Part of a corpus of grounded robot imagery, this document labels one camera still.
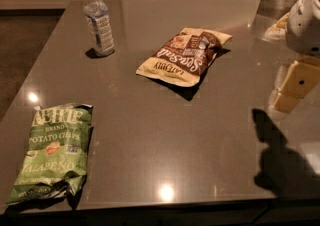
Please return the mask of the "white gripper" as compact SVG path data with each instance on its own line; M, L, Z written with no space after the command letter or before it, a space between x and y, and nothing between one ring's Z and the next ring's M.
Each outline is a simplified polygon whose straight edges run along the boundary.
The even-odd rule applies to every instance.
M287 46L302 55L280 71L272 108L290 113L320 82L320 0L298 0L286 26Z

